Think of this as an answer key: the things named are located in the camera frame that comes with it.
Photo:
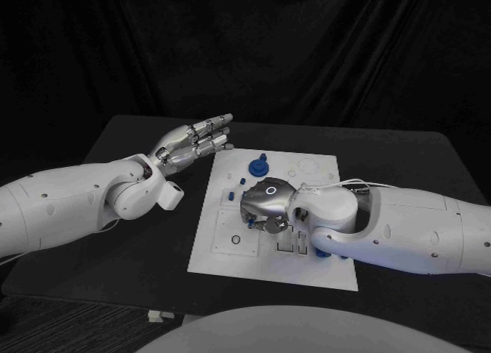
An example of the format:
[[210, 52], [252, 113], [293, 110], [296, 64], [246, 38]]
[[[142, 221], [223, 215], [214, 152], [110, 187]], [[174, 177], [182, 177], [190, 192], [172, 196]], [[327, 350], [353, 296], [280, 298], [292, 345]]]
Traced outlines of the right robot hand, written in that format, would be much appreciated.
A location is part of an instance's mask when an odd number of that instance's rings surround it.
[[240, 217], [250, 229], [278, 234], [289, 225], [288, 208], [296, 190], [283, 180], [266, 177], [241, 194]]

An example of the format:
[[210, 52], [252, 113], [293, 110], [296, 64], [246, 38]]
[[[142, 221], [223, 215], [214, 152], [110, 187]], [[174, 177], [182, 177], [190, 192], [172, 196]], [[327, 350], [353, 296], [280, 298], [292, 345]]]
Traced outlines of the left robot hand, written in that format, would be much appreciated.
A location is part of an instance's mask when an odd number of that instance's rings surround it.
[[233, 149], [226, 126], [231, 120], [226, 113], [165, 133], [148, 154], [164, 177], [182, 171], [195, 159]]

